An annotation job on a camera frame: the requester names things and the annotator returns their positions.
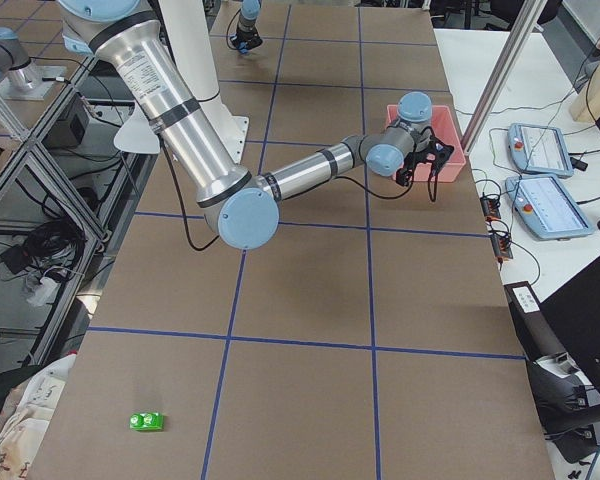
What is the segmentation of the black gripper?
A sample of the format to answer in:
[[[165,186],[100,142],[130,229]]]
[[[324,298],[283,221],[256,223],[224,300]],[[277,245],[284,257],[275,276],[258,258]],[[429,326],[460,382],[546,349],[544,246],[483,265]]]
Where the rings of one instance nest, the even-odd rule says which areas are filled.
[[[248,53],[250,50],[260,47],[263,40],[257,30],[243,31],[237,30],[229,38],[229,48],[239,53]]]
[[[425,146],[419,151],[414,149],[408,153],[404,165],[395,174],[395,182],[400,186],[413,184],[416,167],[420,164],[431,165],[427,184],[436,186],[439,174],[454,153],[454,146],[439,139],[432,127],[425,127],[421,134],[427,139]]]

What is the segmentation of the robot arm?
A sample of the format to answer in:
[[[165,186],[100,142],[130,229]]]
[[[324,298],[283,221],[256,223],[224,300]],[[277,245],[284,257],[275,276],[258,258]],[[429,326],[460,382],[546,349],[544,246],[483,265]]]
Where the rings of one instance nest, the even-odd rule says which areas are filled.
[[[235,34],[229,38],[232,49],[245,54],[262,45],[263,40],[256,27],[260,10],[260,0],[244,0],[242,2]]]
[[[433,107],[421,92],[404,95],[396,118],[378,135],[350,136],[271,173],[253,175],[231,152],[234,121],[218,100],[208,25],[198,1],[64,1],[60,5],[69,49],[110,63],[131,91],[171,162],[197,188],[209,227],[228,245],[262,246],[277,230],[281,201],[302,195],[366,166],[410,187],[416,168],[430,168],[435,190],[453,147],[431,125]]]

